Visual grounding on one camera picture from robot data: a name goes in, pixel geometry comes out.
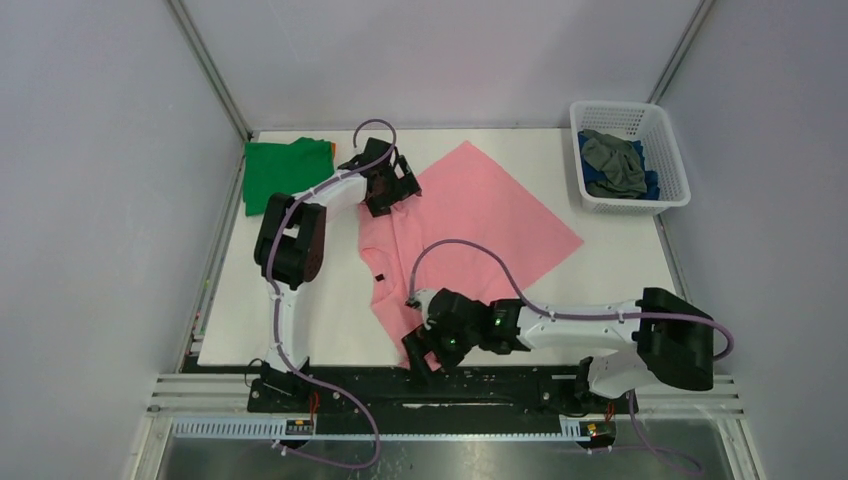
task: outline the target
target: blue cloth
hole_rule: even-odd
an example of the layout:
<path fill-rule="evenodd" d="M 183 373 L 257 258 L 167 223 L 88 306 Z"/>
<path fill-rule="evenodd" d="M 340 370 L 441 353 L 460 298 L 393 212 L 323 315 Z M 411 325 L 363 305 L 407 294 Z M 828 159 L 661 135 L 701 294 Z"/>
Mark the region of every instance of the blue cloth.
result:
<path fill-rule="evenodd" d="M 578 146 L 580 147 L 580 151 L 583 151 L 583 145 L 589 139 L 583 135 L 583 132 L 577 134 Z M 639 154 L 639 163 L 642 166 L 642 170 L 645 170 L 645 154 L 643 153 L 644 148 L 642 147 L 642 142 L 640 140 L 636 140 L 635 142 L 630 142 L 633 144 L 633 148 L 636 150 L 636 153 Z M 607 180 L 607 176 L 604 175 L 603 172 L 599 172 L 595 170 L 591 165 L 589 165 L 586 160 L 583 159 L 583 155 L 580 155 L 580 163 L 583 165 L 583 183 L 584 185 L 588 185 L 592 182 L 603 182 Z M 657 172 L 653 170 L 645 170 L 645 185 L 648 187 L 648 191 L 639 197 L 640 200 L 659 200 L 660 199 L 660 186 L 659 186 L 659 176 Z"/>

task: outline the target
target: metal floor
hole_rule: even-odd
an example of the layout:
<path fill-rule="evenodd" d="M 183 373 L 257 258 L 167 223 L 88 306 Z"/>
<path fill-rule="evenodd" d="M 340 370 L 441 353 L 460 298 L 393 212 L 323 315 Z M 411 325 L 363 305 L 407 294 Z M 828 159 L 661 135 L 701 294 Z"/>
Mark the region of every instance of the metal floor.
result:
<path fill-rule="evenodd" d="M 706 479 L 732 479 L 721 439 L 707 420 L 649 421 L 655 446 L 697 457 Z M 628 421 L 618 422 L 616 445 L 638 445 Z M 380 461 L 346 471 L 294 456 L 281 458 L 267 441 L 172 437 L 160 479 L 678 479 L 689 478 L 661 464 L 647 451 L 587 456 L 574 443 L 554 442 L 384 442 Z M 305 451 L 349 462 L 367 460 L 370 443 L 312 442 Z"/>

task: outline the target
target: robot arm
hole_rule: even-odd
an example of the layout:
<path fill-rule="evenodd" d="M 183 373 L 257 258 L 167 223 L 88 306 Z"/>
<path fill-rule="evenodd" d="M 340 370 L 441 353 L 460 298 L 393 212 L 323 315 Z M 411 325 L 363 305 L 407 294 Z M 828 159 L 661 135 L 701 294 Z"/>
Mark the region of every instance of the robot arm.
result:
<path fill-rule="evenodd" d="M 305 323 L 307 316 L 302 310 L 303 305 L 310 303 L 308 297 L 312 288 L 309 282 L 318 275 L 324 260 L 327 222 L 336 218 L 341 211 L 362 202 L 365 202 L 372 216 L 387 215 L 395 203 L 411 195 L 421 194 L 415 175 L 397 148 L 394 149 L 394 159 L 389 156 L 360 175 L 349 174 L 358 167 L 374 162 L 390 147 L 382 140 L 369 138 L 362 153 L 338 167 L 335 173 L 337 180 L 316 192 L 308 202 L 301 203 L 286 225 L 271 270 L 274 284 L 268 283 L 271 296 L 271 340 L 265 362 L 272 368 L 280 372 L 289 370 L 277 354 L 275 329 L 279 329 L 279 338 L 295 367 L 301 368 L 309 356 L 309 328 Z M 286 210 L 300 195 L 303 194 L 290 196 L 277 193 L 268 200 L 253 252 L 263 276 L 274 237 L 285 218 Z M 280 311 L 275 315 L 273 309 L 277 300 L 280 300 Z"/>
<path fill-rule="evenodd" d="M 520 299 L 489 305 L 447 289 L 418 290 L 408 305 L 424 323 L 404 337 L 410 366 L 419 380 L 432 373 L 424 356 L 432 352 L 442 368 L 457 366 L 475 346 L 506 355 L 515 350 L 580 346 L 614 350 L 581 362 L 578 384 L 594 395 L 618 398 L 645 385 L 665 383 L 686 390 L 712 388 L 712 330 L 685 322 L 625 320 L 635 312 L 670 312 L 709 318 L 658 288 L 646 288 L 639 301 L 589 307 L 551 308 L 577 315 L 619 315 L 619 320 L 562 321 L 540 315 Z"/>

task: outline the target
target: wire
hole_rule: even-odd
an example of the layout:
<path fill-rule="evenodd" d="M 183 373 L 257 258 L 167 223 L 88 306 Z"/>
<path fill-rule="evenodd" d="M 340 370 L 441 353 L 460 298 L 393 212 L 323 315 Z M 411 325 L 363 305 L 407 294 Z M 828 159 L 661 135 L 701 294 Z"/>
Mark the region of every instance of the wire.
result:
<path fill-rule="evenodd" d="M 283 238 L 283 231 L 285 230 L 286 226 L 288 225 L 289 220 L 291 220 L 292 215 L 294 215 L 295 210 L 297 210 L 297 207 L 300 206 L 301 203 L 309 200 L 315 194 L 321 192 L 322 190 L 324 190 L 325 188 L 335 184 L 336 182 L 339 182 L 341 180 L 349 178 L 353 175 L 358 175 L 360 172 L 363 172 L 365 170 L 368 170 L 368 169 L 378 165 L 380 162 L 382 162 L 383 160 L 385 160 L 385 159 L 387 159 L 391 156 L 392 152 L 394 151 L 395 145 L 397 144 L 397 132 L 395 131 L 395 128 L 389 122 L 382 120 L 382 119 L 379 119 L 379 118 L 372 118 L 370 120 L 366 120 L 366 121 L 362 122 L 358 127 L 356 127 L 356 130 L 353 131 L 353 146 L 354 146 L 354 148 L 356 148 L 356 146 L 357 146 L 356 145 L 356 138 L 359 135 L 359 131 L 362 130 L 362 127 L 369 125 L 371 123 L 382 124 L 382 125 L 386 126 L 392 132 L 392 142 L 391 142 L 391 145 L 389 145 L 389 148 L 386 150 L 386 153 L 384 153 L 378 159 L 374 160 L 373 162 L 371 162 L 367 165 L 364 165 L 362 167 L 348 171 L 348 172 L 343 173 L 341 175 L 332 176 L 332 177 L 328 178 L 327 180 L 318 184 L 318 186 L 312 188 L 311 190 L 309 190 L 307 192 L 304 192 L 301 196 L 297 197 L 295 199 L 295 201 L 292 203 L 292 205 L 288 209 L 286 209 L 286 214 L 283 217 L 282 223 L 280 223 L 280 228 L 277 229 L 277 235 L 274 237 L 274 242 L 271 244 L 271 252 L 268 255 L 268 262 L 265 265 L 265 279 L 268 280 L 268 283 L 271 284 L 271 287 L 274 289 L 274 293 L 276 295 L 276 298 L 274 300 L 274 313 L 273 313 L 274 316 L 273 316 L 272 331 L 273 331 L 273 335 L 274 335 L 274 343 L 277 346 L 277 354 L 280 356 L 280 359 L 286 365 L 286 368 L 288 368 L 289 371 L 291 371 L 295 376 L 297 376 L 301 380 L 309 382 L 313 385 L 317 385 L 319 387 L 326 388 L 328 390 L 332 390 L 334 392 L 338 392 L 341 395 L 343 395 L 345 398 L 347 398 L 351 402 L 353 402 L 353 404 L 356 405 L 357 408 L 359 408 L 359 411 L 362 412 L 363 415 L 365 415 L 365 418 L 368 420 L 368 423 L 371 424 L 371 429 L 374 432 L 374 456 L 371 457 L 370 460 L 363 462 L 363 463 L 337 462 L 335 460 L 330 460 L 329 458 L 319 457 L 317 455 L 312 455 L 312 454 L 309 454 L 309 453 L 306 453 L 306 452 L 301 452 L 300 450 L 288 449 L 288 447 L 286 447 L 286 446 L 281 447 L 283 454 L 285 455 L 287 452 L 290 452 L 293 455 L 297 455 L 299 457 L 303 457 L 303 458 L 306 458 L 306 459 L 309 459 L 309 460 L 314 460 L 318 463 L 323 463 L 325 465 L 332 465 L 334 467 L 339 467 L 339 468 L 348 468 L 348 469 L 351 469 L 351 470 L 356 470 L 356 469 L 360 469 L 360 468 L 368 468 L 371 465 L 374 465 L 375 463 L 377 463 L 377 460 L 380 459 L 380 451 L 381 451 L 382 447 L 380 445 L 380 431 L 377 429 L 377 422 L 376 422 L 376 420 L 374 420 L 374 416 L 371 415 L 371 412 L 368 410 L 368 408 L 365 406 L 365 404 L 363 404 L 362 401 L 360 401 L 358 398 L 356 398 L 356 396 L 354 396 L 352 393 L 348 392 L 347 390 L 345 390 L 342 387 L 339 387 L 338 385 L 333 385 L 332 383 L 324 382 L 324 381 L 318 380 L 316 378 L 309 377 L 308 375 L 305 375 L 297 367 L 295 367 L 294 364 L 292 364 L 291 360 L 289 360 L 288 355 L 286 354 L 285 350 L 283 350 L 283 343 L 282 343 L 282 340 L 280 339 L 280 304 L 282 302 L 282 292 L 280 291 L 280 287 L 279 287 L 279 285 L 277 285 L 277 282 L 274 281 L 274 277 L 273 277 L 271 272 L 272 272 L 272 268 L 273 268 L 273 265 L 274 265 L 274 258 L 277 255 L 277 248 L 279 248 L 280 241 Z"/>
<path fill-rule="evenodd" d="M 678 465 L 672 465 L 673 467 L 680 468 L 680 470 L 678 470 L 678 471 L 682 470 L 684 475 L 691 475 L 691 476 L 702 476 L 702 475 L 704 475 L 704 473 L 705 473 L 704 465 L 701 463 L 700 460 L 698 460 L 694 456 L 692 456 L 692 455 L 690 455 L 686 452 L 681 452 L 680 450 L 675 450 L 673 448 L 666 448 L 666 447 L 653 447 L 653 448 L 654 448 L 654 450 L 656 450 L 659 453 L 662 453 L 662 454 L 665 454 L 665 455 L 668 455 L 668 456 L 680 457 L 680 458 L 686 460 L 687 462 L 689 462 L 690 464 L 692 464 L 692 466 L 694 467 L 692 470 L 684 469 L 682 467 L 679 467 Z M 570 450 L 557 450 L 557 451 L 560 452 L 560 453 L 569 453 L 569 454 L 597 455 L 599 453 L 603 454 L 603 453 L 628 452 L 628 451 L 630 451 L 630 452 L 632 452 L 632 451 L 644 452 L 644 451 L 650 451 L 650 449 L 645 445 L 621 445 L 621 446 L 617 446 L 617 447 L 610 446 L 610 447 L 606 447 L 606 448 L 590 448 L 590 449 L 586 449 L 586 450 L 570 449 Z"/>
<path fill-rule="evenodd" d="M 244 369 L 244 386 L 247 387 L 247 388 L 250 388 L 250 384 L 247 383 L 247 374 L 250 373 L 250 367 L 252 367 L 253 364 L 256 363 L 256 362 L 261 363 L 262 359 L 261 358 L 254 358 L 253 360 L 250 361 L 250 363 L 247 364 L 247 368 Z"/>
<path fill-rule="evenodd" d="M 642 430 L 642 427 L 639 425 L 639 421 L 636 420 L 636 411 L 635 411 L 636 407 L 634 406 L 634 399 L 635 398 L 636 398 L 636 391 L 635 390 L 631 390 L 631 391 L 627 392 L 627 405 L 630 409 L 630 423 L 633 424 L 633 431 L 636 432 L 636 436 L 639 437 L 639 440 L 642 441 L 643 447 L 646 450 L 653 453 L 654 456 L 657 457 L 657 460 L 659 460 L 661 463 L 665 464 L 666 466 L 668 466 L 669 468 L 671 468 L 672 470 L 674 470 L 676 472 L 682 473 L 684 475 L 692 475 L 692 476 L 702 476 L 702 475 L 704 475 L 704 466 L 695 457 L 693 457 L 693 456 L 691 456 L 687 453 L 681 452 L 680 450 L 675 450 L 673 448 L 659 448 L 659 447 L 655 447 L 651 444 L 651 441 L 648 440 L 647 434 L 645 433 L 644 430 Z M 681 467 L 680 465 L 677 465 L 675 463 L 668 461 L 666 456 L 663 455 L 663 454 L 676 455 L 678 457 L 682 457 L 682 458 L 686 459 L 687 461 L 689 461 L 689 463 L 694 465 L 695 468 L 689 469 L 689 468 Z"/>
<path fill-rule="evenodd" d="M 509 267 L 506 266 L 503 260 L 493 251 L 488 248 L 474 243 L 470 240 L 462 240 L 459 238 L 446 238 L 444 240 L 439 240 L 438 242 L 433 243 L 429 247 L 425 248 L 422 251 L 418 258 L 415 259 L 415 264 L 412 266 L 412 274 L 409 278 L 409 298 L 415 294 L 415 276 L 418 273 L 418 267 L 421 265 L 421 261 L 424 257 L 433 251 L 435 248 L 438 248 L 442 245 L 447 244 L 459 244 L 465 245 L 474 249 L 477 249 L 486 255 L 492 257 L 498 265 L 500 265 L 504 274 L 506 275 L 507 280 L 509 280 L 510 285 L 512 285 L 512 289 L 515 290 L 515 293 L 518 295 L 518 298 L 521 299 L 522 302 L 532 310 L 533 312 L 538 313 L 539 315 L 543 315 L 545 317 L 551 317 L 553 320 L 579 320 L 579 321 L 609 321 L 609 320 L 619 320 L 623 319 L 634 319 L 634 318 L 646 318 L 651 320 L 676 320 L 683 322 L 691 322 L 691 323 L 700 323 L 701 325 L 706 325 L 710 328 L 718 330 L 724 335 L 724 338 L 727 340 L 727 345 L 724 347 L 724 350 L 721 351 L 718 355 L 713 357 L 715 360 L 721 360 L 722 358 L 730 355 L 730 352 L 733 351 L 733 347 L 735 345 L 735 341 L 733 339 L 733 335 L 730 333 L 730 330 L 717 323 L 709 318 L 700 317 L 698 315 L 688 315 L 684 313 L 661 313 L 661 312 L 632 312 L 632 313 L 623 313 L 619 315 L 618 313 L 610 313 L 610 314 L 575 314 L 575 313 L 563 313 L 563 312 L 550 312 L 530 301 L 525 295 L 524 292 L 521 291 L 521 288 L 518 286 L 518 283 L 513 278 L 512 273 L 509 271 Z"/>

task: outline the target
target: green cloth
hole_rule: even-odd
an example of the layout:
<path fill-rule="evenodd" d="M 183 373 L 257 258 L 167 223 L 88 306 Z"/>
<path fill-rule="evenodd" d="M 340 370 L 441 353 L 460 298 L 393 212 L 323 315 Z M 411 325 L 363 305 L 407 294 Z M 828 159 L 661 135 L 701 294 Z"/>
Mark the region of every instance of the green cloth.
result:
<path fill-rule="evenodd" d="M 247 143 L 244 146 L 245 215 L 265 213 L 271 195 L 314 187 L 333 174 L 333 143 L 301 137 L 294 143 Z"/>

